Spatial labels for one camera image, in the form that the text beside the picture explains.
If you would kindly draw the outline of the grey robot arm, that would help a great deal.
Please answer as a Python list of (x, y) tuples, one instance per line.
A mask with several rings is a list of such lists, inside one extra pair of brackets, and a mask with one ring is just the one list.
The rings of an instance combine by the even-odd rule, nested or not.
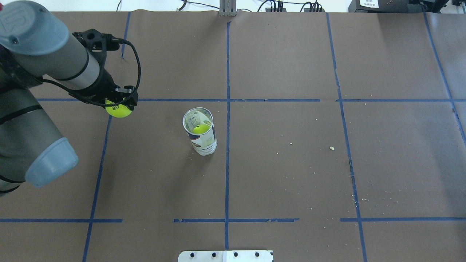
[[(1, 5), (1, 196), (23, 183), (42, 187), (78, 164), (78, 156), (31, 88), (53, 84), (83, 103), (133, 111), (141, 63), (128, 40), (95, 29), (70, 32), (37, 2)], [(105, 69), (108, 51), (130, 46), (138, 65), (135, 86), (120, 87)]]

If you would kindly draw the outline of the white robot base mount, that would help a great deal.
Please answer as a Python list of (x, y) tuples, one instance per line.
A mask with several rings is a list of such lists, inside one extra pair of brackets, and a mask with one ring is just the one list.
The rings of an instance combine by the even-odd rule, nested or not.
[(182, 251), (178, 262), (273, 262), (269, 250), (208, 250)]

